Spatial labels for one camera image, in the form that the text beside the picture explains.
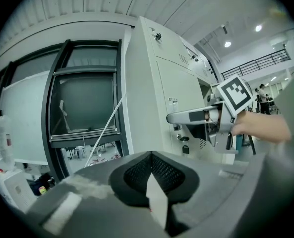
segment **ventilation grille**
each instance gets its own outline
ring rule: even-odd
[[[207,142],[203,139],[200,139],[200,149],[204,148]]]
[[[187,58],[185,56],[183,56],[182,54],[179,54],[179,57],[182,62],[184,62],[186,65],[189,65]]]

